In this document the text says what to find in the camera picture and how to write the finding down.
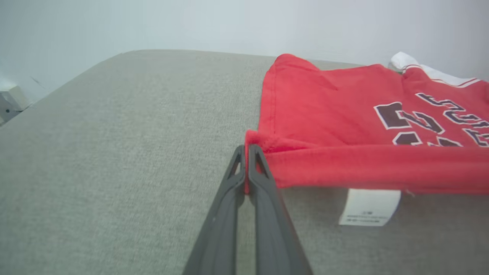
clothing label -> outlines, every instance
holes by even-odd
[[[397,209],[398,190],[349,189],[340,225],[383,226]]]

garment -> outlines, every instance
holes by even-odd
[[[321,71],[290,54],[266,73],[258,131],[279,187],[489,193],[488,83],[399,53],[394,66]]]

white wall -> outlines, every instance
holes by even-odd
[[[0,65],[33,100],[116,54],[154,48],[366,65],[405,51],[488,80],[488,11],[486,0],[0,0]]]

red shirt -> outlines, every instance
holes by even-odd
[[[321,71],[281,55],[246,144],[261,146],[278,187],[489,193],[487,82],[449,85],[425,71]]]

gray table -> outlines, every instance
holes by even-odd
[[[103,61],[0,128],[0,274],[179,274],[273,57],[144,50]],[[355,65],[314,62],[321,69]],[[403,196],[337,225],[346,190],[283,191],[316,274],[486,274],[486,196]],[[252,274],[254,208],[239,212]]]

